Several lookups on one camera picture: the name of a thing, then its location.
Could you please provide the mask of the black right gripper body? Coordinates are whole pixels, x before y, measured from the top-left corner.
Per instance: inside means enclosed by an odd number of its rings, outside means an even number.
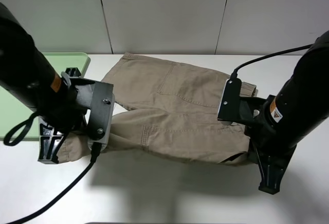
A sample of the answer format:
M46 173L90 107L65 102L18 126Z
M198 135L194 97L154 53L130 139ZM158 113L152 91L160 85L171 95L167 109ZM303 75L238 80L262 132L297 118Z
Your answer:
M270 105L275 96L267 99L258 97L240 98L240 116L245 124L245 135L250 137L248 160L254 164L275 164L288 166L296 146L289 147L274 141L277 135L275 121L272 121Z

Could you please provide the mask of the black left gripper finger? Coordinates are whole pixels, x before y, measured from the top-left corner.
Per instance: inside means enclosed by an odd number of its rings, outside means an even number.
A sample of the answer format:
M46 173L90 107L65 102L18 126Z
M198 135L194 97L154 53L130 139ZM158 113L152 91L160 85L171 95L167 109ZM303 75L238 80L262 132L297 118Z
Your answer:
M39 121L39 156L38 162L43 164L59 164L58 151L67 137L49 125L42 118Z

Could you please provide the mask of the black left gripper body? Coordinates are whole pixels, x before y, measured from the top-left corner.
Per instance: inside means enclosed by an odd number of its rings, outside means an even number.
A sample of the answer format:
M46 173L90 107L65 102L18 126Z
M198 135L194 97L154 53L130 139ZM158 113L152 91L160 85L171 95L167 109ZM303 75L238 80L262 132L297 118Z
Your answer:
M57 93L40 97L37 111L42 119L59 132L79 129L90 109L95 81L82 78L77 68L67 68L59 78Z

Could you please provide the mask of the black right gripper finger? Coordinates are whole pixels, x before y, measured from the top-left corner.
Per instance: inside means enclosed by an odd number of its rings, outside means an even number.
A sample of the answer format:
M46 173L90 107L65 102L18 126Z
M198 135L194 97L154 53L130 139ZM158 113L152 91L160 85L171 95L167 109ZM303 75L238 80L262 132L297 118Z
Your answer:
M261 174L259 190L271 195L278 193L288 165L289 159L284 157L260 156L258 159Z

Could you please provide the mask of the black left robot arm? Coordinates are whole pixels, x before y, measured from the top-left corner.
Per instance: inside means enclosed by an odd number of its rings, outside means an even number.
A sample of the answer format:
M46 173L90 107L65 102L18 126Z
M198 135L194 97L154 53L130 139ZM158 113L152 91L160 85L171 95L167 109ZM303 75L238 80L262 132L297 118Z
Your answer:
M87 137L74 131L79 129L85 113L77 105L77 89L59 76L4 4L1 4L1 87L32 111L27 120L7 132L5 145L20 143L34 119L41 117L64 134L59 145L51 141L54 152L47 153L47 159L66 163L89 154Z

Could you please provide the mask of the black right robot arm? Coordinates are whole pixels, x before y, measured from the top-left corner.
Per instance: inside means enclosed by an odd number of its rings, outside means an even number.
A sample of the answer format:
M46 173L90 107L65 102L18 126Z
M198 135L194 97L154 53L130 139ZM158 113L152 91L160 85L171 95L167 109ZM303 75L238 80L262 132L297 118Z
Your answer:
M247 126L249 159L261 174L259 190L280 191L297 144L328 118L328 32L318 37L296 64L276 96L269 96Z

